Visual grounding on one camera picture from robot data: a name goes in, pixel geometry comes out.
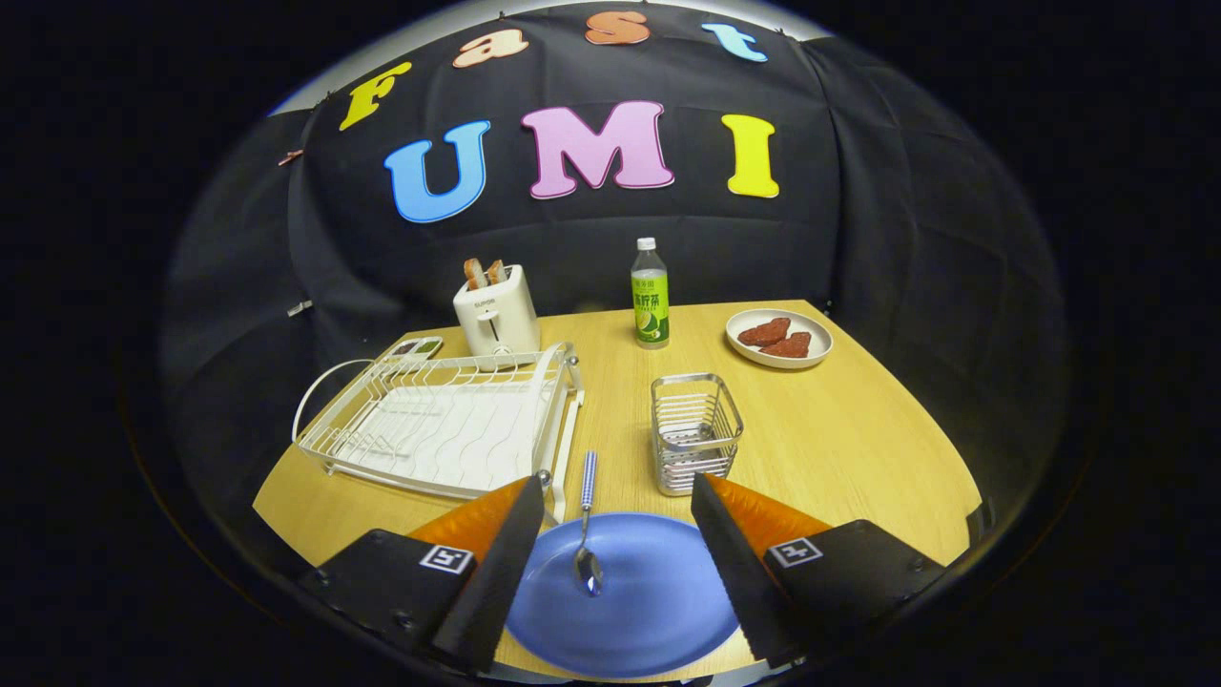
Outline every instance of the blue letter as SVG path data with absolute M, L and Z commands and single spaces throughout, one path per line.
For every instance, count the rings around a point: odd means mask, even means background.
M 458 183 L 441 195 L 429 192 L 424 173 L 424 154 L 432 148 L 429 140 L 416 140 L 386 156 L 394 205 L 408 221 L 426 223 L 457 215 L 470 206 L 484 192 L 487 170 L 484 167 L 484 132 L 492 128 L 487 120 L 451 128 L 442 139 L 458 151 Z
M 763 52 L 756 52 L 746 45 L 747 43 L 755 43 L 755 37 L 752 35 L 746 35 L 729 24 L 700 24 L 700 28 L 711 31 L 716 34 L 717 40 L 720 41 L 720 45 L 725 50 L 729 50 L 744 60 L 750 60 L 752 62 L 767 61 L 767 55 Z

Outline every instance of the spoon handle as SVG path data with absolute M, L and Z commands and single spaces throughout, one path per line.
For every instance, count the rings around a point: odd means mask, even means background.
M 581 509 L 589 510 L 593 506 L 593 472 L 598 467 L 598 454 L 587 451 L 585 454 L 585 480 L 581 481 Z

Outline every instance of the spoon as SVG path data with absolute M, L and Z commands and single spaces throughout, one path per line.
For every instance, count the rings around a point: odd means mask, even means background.
M 573 558 L 576 581 L 590 592 L 590 597 L 597 597 L 602 593 L 602 566 L 598 565 L 593 552 L 585 548 L 585 536 L 590 528 L 590 509 L 593 506 L 593 472 L 597 466 L 597 453 L 586 453 L 585 480 L 581 482 L 581 547 L 576 549 L 576 555 Z

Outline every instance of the blue plate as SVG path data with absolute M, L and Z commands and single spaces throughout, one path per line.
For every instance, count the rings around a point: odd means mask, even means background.
M 589 677 L 646 677 L 708 654 L 737 617 L 700 531 L 648 514 L 590 517 L 586 547 L 602 565 L 602 594 L 578 582 L 581 521 L 535 543 L 505 627 L 545 661 Z

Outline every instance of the bottle label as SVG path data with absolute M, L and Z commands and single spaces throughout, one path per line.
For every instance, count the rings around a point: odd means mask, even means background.
M 670 337 L 669 275 L 631 278 L 631 299 L 636 309 L 636 338 L 659 343 Z

